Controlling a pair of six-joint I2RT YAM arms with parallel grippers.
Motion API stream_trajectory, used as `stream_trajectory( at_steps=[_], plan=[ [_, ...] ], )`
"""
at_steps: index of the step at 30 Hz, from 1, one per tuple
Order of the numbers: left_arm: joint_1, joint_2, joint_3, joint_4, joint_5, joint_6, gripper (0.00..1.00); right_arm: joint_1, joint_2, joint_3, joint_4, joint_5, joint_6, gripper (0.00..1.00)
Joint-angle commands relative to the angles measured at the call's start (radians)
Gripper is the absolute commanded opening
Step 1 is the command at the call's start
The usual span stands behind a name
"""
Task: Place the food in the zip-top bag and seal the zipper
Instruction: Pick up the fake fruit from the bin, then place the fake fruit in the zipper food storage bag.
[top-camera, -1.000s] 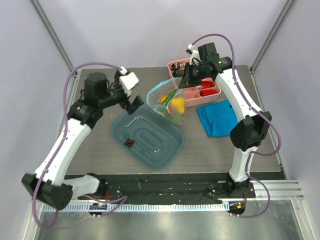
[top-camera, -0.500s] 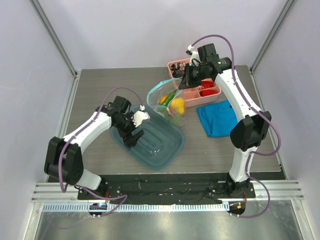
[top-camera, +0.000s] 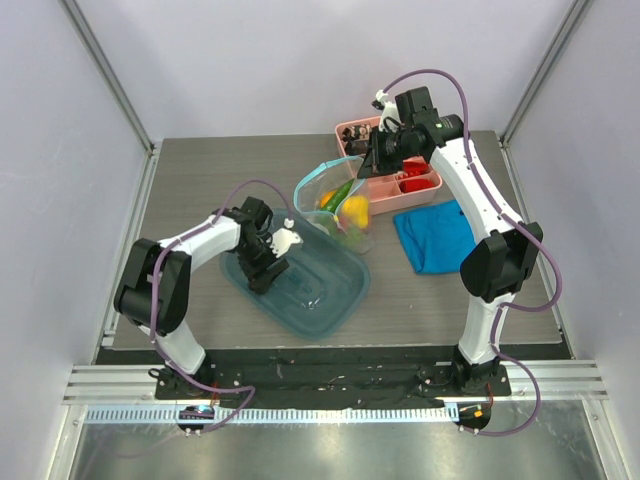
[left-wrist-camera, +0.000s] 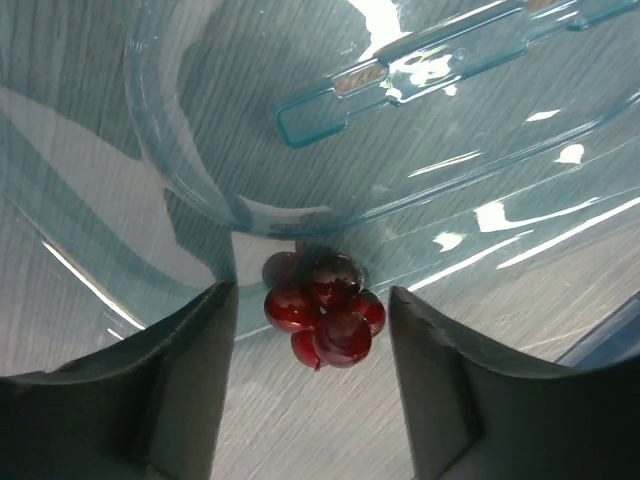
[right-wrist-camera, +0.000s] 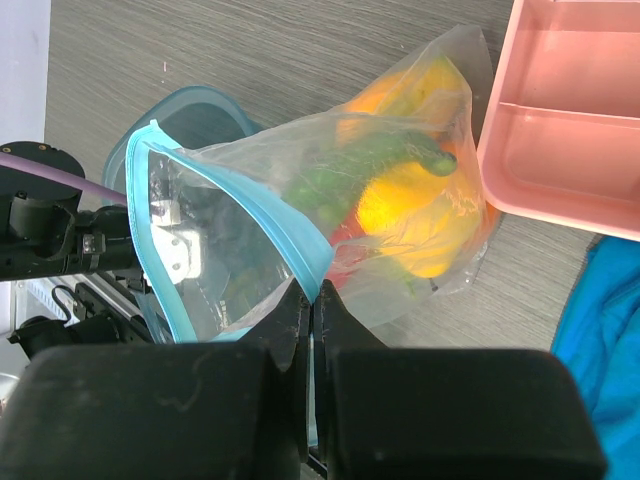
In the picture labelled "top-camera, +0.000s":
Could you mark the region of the green chili pepper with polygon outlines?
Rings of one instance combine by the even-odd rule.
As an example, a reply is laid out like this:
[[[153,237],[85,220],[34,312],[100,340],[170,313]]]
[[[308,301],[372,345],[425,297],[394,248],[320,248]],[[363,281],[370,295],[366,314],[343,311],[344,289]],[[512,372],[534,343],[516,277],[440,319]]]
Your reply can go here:
[[[351,179],[347,182],[345,182],[342,186],[340,186],[338,189],[336,189],[336,193],[335,195],[332,197],[332,199],[330,200],[330,202],[325,206],[325,208],[323,210],[325,211],[329,211],[329,212],[335,212],[336,209],[338,208],[338,206],[341,204],[341,202],[348,196],[351,187],[353,185],[354,180]]]

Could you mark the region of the yellow pear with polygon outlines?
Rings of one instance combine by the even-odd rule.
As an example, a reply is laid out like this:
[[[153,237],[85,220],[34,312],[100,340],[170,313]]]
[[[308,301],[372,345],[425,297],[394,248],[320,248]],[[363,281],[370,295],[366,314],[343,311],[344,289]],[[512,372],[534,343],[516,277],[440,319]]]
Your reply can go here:
[[[366,196],[353,195],[344,200],[339,216],[349,225],[366,230],[370,224],[370,202]]]

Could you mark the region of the clear zip top bag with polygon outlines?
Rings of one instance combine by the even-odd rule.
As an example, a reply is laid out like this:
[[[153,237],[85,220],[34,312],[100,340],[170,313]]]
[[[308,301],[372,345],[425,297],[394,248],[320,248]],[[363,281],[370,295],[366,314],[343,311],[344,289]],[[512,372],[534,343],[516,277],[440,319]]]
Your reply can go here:
[[[307,221],[358,254],[373,246],[371,195],[367,181],[357,177],[363,162],[348,156],[321,163],[293,194],[295,208]]]

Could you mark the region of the yellow green mango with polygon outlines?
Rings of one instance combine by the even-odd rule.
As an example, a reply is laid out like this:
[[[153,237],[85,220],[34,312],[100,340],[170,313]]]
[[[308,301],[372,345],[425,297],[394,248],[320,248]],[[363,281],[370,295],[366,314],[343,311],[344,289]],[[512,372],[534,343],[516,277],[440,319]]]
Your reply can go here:
[[[324,209],[325,206],[330,202],[330,200],[332,199],[332,197],[335,195],[336,191],[335,190],[330,190],[328,192],[326,192],[323,197],[320,200],[319,203],[319,207],[321,209]]]

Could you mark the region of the green grape bunch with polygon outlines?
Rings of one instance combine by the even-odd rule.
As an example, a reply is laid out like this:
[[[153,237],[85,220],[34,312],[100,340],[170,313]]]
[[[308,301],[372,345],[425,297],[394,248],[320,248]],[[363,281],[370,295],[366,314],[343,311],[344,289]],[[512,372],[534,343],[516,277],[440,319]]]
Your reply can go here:
[[[335,241],[357,254],[364,254],[372,248],[370,235],[353,224],[343,227],[339,223],[331,222],[329,231]]]

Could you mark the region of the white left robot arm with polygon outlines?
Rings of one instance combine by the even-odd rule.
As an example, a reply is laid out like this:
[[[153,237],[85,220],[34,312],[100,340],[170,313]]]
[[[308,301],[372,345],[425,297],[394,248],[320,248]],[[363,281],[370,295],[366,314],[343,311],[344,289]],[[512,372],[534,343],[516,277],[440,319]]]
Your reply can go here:
[[[161,241],[134,242],[115,296],[114,309],[143,331],[179,373],[178,386],[190,398],[205,397],[213,385],[210,357],[187,321],[191,276],[224,253],[234,255],[249,291],[264,295],[288,268],[285,255],[303,243],[295,222],[270,230],[273,211],[249,197],[239,208],[215,211],[196,227]]]

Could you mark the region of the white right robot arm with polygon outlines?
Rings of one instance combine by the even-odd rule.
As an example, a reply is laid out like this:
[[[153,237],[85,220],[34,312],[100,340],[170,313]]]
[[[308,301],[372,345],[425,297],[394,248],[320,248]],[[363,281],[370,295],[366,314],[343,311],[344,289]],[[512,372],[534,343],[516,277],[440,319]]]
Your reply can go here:
[[[498,375],[506,311],[531,276],[542,229],[524,223],[491,180],[470,138],[466,114],[440,115],[426,87],[393,100],[380,90],[372,104],[381,117],[369,134],[358,178],[398,173],[405,160],[420,157],[445,181],[470,225],[475,246],[460,267],[469,308],[451,380],[460,393],[475,394]]]

